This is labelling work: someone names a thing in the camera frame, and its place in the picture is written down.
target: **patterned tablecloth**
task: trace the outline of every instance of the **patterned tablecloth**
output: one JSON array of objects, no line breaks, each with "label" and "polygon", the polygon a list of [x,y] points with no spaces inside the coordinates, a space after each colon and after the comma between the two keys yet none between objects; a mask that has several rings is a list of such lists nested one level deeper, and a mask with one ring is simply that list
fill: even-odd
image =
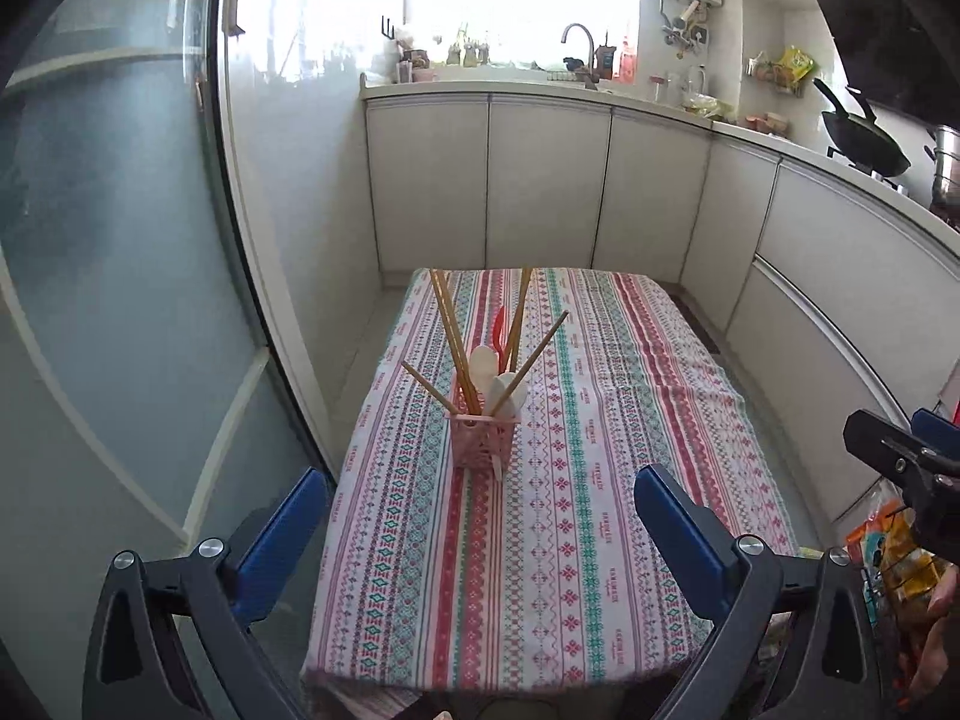
[{"label": "patterned tablecloth", "polygon": [[[467,348],[491,343],[520,271],[454,271]],[[796,550],[744,401],[653,281],[537,269],[520,362],[529,374],[503,484],[453,469],[452,378],[426,271],[408,290],[350,443],[326,537],[308,685],[521,691],[654,676],[709,629],[634,511],[637,469],[665,464],[733,533]]]}]

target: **pink container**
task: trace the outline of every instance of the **pink container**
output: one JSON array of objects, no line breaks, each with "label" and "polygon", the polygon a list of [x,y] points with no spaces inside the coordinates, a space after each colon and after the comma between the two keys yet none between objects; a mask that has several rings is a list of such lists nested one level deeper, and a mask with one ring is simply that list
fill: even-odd
[{"label": "pink container", "polygon": [[[455,397],[458,408],[466,410],[462,397]],[[510,466],[514,451],[514,431],[519,419],[496,419],[475,413],[446,415],[450,420],[450,451],[453,466],[458,469],[490,471],[493,473],[493,457],[500,458],[504,473]]]}]

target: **wok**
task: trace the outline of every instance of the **wok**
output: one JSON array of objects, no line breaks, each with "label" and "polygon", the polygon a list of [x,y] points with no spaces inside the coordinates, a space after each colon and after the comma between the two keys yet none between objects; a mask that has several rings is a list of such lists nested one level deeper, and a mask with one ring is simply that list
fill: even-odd
[{"label": "wok", "polygon": [[847,87],[863,108],[864,116],[858,116],[848,113],[837,100],[837,95],[821,79],[813,79],[813,85],[836,108],[835,111],[824,111],[822,115],[830,139],[844,156],[887,178],[900,175],[910,167],[910,160],[904,156],[896,141],[877,126],[877,114],[872,111],[864,95]]}]

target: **chopstick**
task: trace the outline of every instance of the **chopstick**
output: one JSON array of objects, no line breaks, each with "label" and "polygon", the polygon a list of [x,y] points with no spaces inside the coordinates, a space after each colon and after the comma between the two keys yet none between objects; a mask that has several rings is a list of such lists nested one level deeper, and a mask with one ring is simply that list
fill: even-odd
[{"label": "chopstick", "polygon": [[440,402],[440,405],[443,406],[443,408],[447,409],[450,413],[461,413],[460,409],[458,409],[455,405],[450,403],[448,399],[443,397],[437,391],[437,388],[435,388],[435,386],[430,384],[429,381],[424,379],[421,372],[419,372],[419,370],[416,370],[416,368],[410,365],[409,362],[407,362],[406,360],[401,360],[400,365],[403,365],[403,369],[406,370],[407,373],[409,373],[411,376],[413,376],[416,379],[416,381],[419,381],[421,383],[421,386],[423,386],[424,389],[426,389],[426,391],[429,392],[429,394],[433,395],[435,399],[437,399]]},{"label": "chopstick", "polygon": [[514,390],[517,388],[517,385],[520,384],[520,380],[527,375],[527,371],[530,370],[531,366],[534,364],[534,362],[536,362],[536,358],[541,356],[546,348],[546,344],[550,343],[550,339],[553,338],[554,333],[560,329],[560,326],[563,324],[563,320],[569,315],[569,311],[565,311],[563,314],[560,314],[560,318],[553,323],[553,327],[547,330],[544,339],[539,343],[539,346],[534,349],[534,353],[527,358],[527,362],[525,362],[523,367],[517,371],[517,375],[515,375],[514,379],[510,382],[510,384],[507,385],[507,389],[503,391],[503,394],[499,397],[496,403],[493,404],[493,408],[490,410],[491,416],[496,416],[496,413],[498,410],[500,410],[500,407],[507,402],[507,398],[514,394]]},{"label": "chopstick", "polygon": [[510,324],[510,334],[507,336],[507,368],[517,370],[517,357],[520,357],[520,333],[523,329],[523,309],[527,301],[527,288],[530,287],[530,277],[534,269],[524,268],[520,271],[520,296],[517,298],[517,310],[514,320]]},{"label": "chopstick", "polygon": [[443,322],[443,331],[446,333],[446,342],[450,346],[450,356],[457,370],[457,380],[464,391],[464,402],[467,403],[469,413],[480,413],[480,400],[477,391],[470,381],[469,367],[467,366],[467,352],[464,351],[463,341],[460,338],[460,327],[457,324],[456,314],[450,300],[450,292],[446,285],[446,278],[438,271],[430,269],[430,282],[433,284],[434,295],[437,297],[437,307],[440,309],[440,320]]}]

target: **faucet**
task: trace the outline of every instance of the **faucet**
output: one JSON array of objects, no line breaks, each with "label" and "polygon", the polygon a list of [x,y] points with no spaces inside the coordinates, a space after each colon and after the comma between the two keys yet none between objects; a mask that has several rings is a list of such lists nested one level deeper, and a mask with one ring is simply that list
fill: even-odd
[{"label": "faucet", "polygon": [[586,76],[584,78],[584,85],[587,87],[587,89],[596,89],[597,88],[596,83],[597,83],[597,80],[599,79],[597,76],[594,76],[594,72],[593,72],[593,35],[590,34],[590,30],[587,29],[584,25],[582,25],[582,23],[579,23],[579,22],[569,23],[567,26],[563,28],[563,35],[560,35],[560,42],[566,43],[566,36],[568,36],[568,34],[570,33],[570,28],[572,28],[573,26],[579,26],[579,28],[581,28],[582,30],[584,30],[585,33],[587,33],[587,42],[589,42],[590,52],[589,52],[589,56],[587,57],[587,62],[584,63],[587,67],[587,71],[584,73],[584,75]]}]

